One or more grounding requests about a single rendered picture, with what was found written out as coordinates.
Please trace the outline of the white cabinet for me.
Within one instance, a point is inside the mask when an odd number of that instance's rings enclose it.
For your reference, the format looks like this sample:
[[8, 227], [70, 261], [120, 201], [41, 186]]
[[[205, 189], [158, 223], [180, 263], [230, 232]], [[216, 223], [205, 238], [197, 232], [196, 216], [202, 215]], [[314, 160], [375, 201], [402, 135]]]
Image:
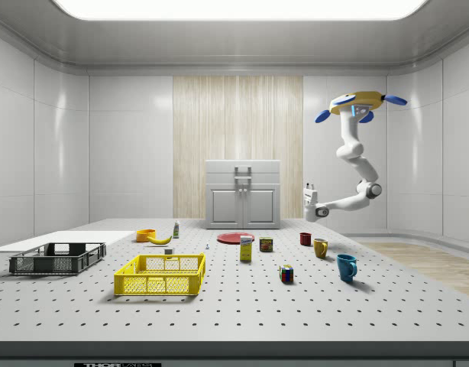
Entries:
[[278, 229], [279, 160], [207, 160], [205, 224], [208, 229]]

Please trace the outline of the blue mug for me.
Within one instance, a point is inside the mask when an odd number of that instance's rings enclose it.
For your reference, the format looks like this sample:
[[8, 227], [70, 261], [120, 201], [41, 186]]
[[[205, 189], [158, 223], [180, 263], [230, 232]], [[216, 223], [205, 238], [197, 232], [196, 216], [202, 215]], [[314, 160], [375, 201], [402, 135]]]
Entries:
[[352, 255], [340, 254], [337, 256], [337, 265], [341, 280], [352, 282], [357, 274], [357, 259]]

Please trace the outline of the white and yellow box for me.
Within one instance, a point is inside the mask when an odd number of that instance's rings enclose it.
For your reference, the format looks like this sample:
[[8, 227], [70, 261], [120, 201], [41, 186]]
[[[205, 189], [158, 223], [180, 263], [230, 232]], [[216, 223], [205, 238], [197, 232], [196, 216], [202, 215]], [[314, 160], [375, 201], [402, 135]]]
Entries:
[[254, 240], [254, 237], [252, 235], [240, 236], [240, 260], [241, 261], [251, 261], [253, 240]]

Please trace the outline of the red plate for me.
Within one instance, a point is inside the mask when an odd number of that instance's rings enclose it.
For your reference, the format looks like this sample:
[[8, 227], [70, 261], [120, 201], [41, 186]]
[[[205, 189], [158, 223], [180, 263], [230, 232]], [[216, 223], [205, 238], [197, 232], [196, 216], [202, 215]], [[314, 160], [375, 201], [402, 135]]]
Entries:
[[246, 232], [226, 232], [217, 236], [217, 241], [220, 243], [228, 245], [239, 245], [241, 242], [241, 237], [247, 236], [251, 238], [251, 241], [254, 241], [254, 235]]

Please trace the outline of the drone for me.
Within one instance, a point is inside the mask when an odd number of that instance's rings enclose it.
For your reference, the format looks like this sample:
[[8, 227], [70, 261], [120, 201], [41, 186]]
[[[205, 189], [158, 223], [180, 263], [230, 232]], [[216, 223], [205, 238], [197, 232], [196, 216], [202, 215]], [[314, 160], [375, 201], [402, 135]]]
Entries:
[[360, 117], [359, 122], [366, 123], [374, 118], [372, 110], [379, 108], [384, 101], [399, 106], [407, 104], [405, 99], [398, 96], [382, 95], [375, 91], [349, 93], [333, 99], [330, 102], [329, 109], [320, 112], [316, 116], [315, 122], [320, 123], [325, 121], [331, 114], [339, 115], [342, 107], [350, 106], [352, 116]]

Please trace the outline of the yellow basket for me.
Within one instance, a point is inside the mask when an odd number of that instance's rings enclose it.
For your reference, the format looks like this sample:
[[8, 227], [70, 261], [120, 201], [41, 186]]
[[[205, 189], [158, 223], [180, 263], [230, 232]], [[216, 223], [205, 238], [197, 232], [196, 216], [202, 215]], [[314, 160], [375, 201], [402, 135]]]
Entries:
[[205, 254], [138, 255], [114, 274], [116, 295], [197, 295]]

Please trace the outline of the dark grey basket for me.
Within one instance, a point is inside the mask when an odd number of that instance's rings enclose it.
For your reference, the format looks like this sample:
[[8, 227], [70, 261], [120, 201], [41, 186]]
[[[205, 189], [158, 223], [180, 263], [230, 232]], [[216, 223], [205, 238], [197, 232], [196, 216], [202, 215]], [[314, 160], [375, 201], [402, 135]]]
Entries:
[[9, 258], [12, 274], [78, 274], [106, 255], [104, 242], [49, 242]]

